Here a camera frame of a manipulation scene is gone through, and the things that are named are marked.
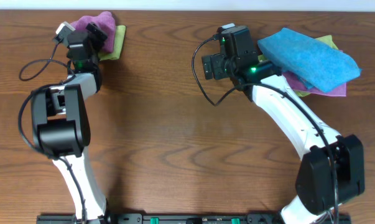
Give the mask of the purple microfiber cloth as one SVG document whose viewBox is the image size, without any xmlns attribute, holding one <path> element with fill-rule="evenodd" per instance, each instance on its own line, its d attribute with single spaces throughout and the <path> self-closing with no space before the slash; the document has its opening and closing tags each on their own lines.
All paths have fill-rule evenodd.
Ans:
<svg viewBox="0 0 375 224">
<path fill-rule="evenodd" d="M 94 22 L 108 36 L 104 42 L 102 51 L 112 53 L 116 33 L 116 22 L 113 15 L 109 11 L 104 11 L 98 16 L 82 16 L 79 20 L 72 22 L 71 26 L 76 30 L 85 30 L 86 26 L 91 22 Z"/>
</svg>

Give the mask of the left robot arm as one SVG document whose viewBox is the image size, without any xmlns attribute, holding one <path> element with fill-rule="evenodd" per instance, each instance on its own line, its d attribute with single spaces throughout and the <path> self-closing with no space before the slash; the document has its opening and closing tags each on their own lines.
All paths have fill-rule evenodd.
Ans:
<svg viewBox="0 0 375 224">
<path fill-rule="evenodd" d="M 98 187 L 88 157 L 91 140 L 85 100 L 102 85 L 98 53 L 107 34 L 94 22 L 77 30 L 59 25 L 54 41 L 68 48 L 67 79 L 34 90 L 32 148 L 47 156 L 62 174 L 75 205 L 69 216 L 40 216 L 37 223 L 110 223 L 107 199 Z"/>
</svg>

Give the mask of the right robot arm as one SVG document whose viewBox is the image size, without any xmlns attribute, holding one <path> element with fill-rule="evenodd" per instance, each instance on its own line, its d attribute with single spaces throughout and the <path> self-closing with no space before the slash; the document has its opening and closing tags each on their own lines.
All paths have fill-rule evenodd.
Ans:
<svg viewBox="0 0 375 224">
<path fill-rule="evenodd" d="M 281 223 L 349 223 L 340 206 L 365 190 L 364 149 L 355 135 L 343 136 L 322 121 L 288 83 L 292 73 L 305 88 L 329 93 L 360 76 L 342 51 L 283 28 L 253 41 L 249 28 L 226 24 L 212 40 L 220 50 L 202 57 L 208 80 L 227 78 L 233 90 L 264 110 L 300 158 L 296 196 L 279 213 Z"/>
</svg>

